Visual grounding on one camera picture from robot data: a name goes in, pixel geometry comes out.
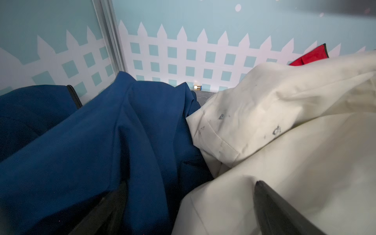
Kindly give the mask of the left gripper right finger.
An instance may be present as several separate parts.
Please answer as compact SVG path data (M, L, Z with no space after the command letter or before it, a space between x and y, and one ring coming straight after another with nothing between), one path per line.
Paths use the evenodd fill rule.
M263 181L255 184L254 205L263 235L324 234Z

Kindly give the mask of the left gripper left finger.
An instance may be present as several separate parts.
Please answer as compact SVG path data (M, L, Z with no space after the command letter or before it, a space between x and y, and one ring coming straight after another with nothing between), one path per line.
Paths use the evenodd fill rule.
M127 202L127 184L109 192L70 232L71 235L116 235Z

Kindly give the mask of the blue jacket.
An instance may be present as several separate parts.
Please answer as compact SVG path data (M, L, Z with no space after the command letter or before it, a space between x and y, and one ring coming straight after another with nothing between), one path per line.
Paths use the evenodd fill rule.
M119 234L171 234L182 199L212 180L186 121L194 92L125 72L81 108L57 91L1 97L1 234L67 234L122 183Z

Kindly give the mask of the beige jacket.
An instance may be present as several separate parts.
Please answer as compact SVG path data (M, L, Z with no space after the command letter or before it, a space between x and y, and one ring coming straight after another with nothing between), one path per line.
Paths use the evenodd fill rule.
M213 175L184 197L175 235L376 232L376 53L263 63L187 117Z

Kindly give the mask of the red jacket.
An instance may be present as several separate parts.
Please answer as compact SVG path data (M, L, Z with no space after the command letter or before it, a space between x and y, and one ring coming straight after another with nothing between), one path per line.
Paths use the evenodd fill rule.
M315 48L314 50L306 53L305 55L299 57L295 61L291 62L289 66L302 66L305 64L309 64L315 61L328 59L329 55L327 52L326 44L322 44L319 47Z

